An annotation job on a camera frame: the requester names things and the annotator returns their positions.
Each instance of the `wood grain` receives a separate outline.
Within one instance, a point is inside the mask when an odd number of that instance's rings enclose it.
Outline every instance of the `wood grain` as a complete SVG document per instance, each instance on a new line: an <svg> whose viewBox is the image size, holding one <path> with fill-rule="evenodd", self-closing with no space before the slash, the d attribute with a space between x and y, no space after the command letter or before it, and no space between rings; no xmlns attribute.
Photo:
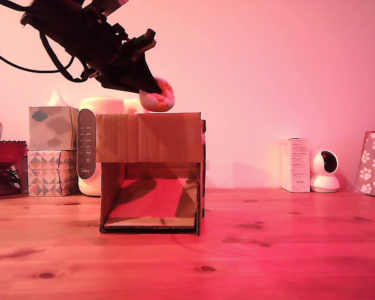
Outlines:
<svg viewBox="0 0 375 300"><path fill-rule="evenodd" d="M375 299L375 198L206 192L202 234L101 234L100 199L0 199L0 300Z"/></svg>

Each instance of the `white camera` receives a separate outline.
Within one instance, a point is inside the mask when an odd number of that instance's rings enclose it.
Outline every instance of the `white camera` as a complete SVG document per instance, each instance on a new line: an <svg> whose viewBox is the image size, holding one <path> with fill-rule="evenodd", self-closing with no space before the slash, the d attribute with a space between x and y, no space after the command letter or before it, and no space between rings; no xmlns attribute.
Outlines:
<svg viewBox="0 0 375 300"><path fill-rule="evenodd" d="M334 173L338 170L339 160L332 151L318 152L311 166L310 188L314 192L334 193L340 188Z"/></svg>

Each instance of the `open box opening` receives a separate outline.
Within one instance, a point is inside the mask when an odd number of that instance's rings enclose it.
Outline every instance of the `open box opening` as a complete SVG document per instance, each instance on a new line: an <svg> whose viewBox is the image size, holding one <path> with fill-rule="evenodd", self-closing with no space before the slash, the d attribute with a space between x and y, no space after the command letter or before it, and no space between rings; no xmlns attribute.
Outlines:
<svg viewBox="0 0 375 300"><path fill-rule="evenodd" d="M204 216L200 114L97 116L100 231L190 229Z"/></svg>

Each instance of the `red bowl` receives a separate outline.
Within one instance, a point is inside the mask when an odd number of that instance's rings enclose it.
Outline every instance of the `red bowl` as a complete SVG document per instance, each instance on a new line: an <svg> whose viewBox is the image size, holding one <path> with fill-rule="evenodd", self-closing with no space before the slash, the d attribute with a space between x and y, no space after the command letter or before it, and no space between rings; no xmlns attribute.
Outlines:
<svg viewBox="0 0 375 300"><path fill-rule="evenodd" d="M0 141L0 164L16 164L24 156L26 141Z"/></svg>

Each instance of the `cardboard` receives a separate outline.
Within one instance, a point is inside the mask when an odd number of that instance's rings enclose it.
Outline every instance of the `cardboard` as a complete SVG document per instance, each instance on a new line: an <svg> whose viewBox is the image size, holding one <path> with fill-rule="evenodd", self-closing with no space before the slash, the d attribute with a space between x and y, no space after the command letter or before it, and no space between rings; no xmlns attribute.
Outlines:
<svg viewBox="0 0 375 300"><path fill-rule="evenodd" d="M78 111L69 106L30 107L29 150L75 151Z"/></svg>
<svg viewBox="0 0 375 300"><path fill-rule="evenodd" d="M98 163L201 163L200 113L97 115Z"/></svg>
<svg viewBox="0 0 375 300"><path fill-rule="evenodd" d="M100 231L189 229L204 212L199 113L97 115Z"/></svg>
<svg viewBox="0 0 375 300"><path fill-rule="evenodd" d="M28 151L29 196L67 196L79 191L76 151Z"/></svg>
<svg viewBox="0 0 375 300"><path fill-rule="evenodd" d="M281 142L282 188L289 192L310 191L310 159L307 139L292 138Z"/></svg>

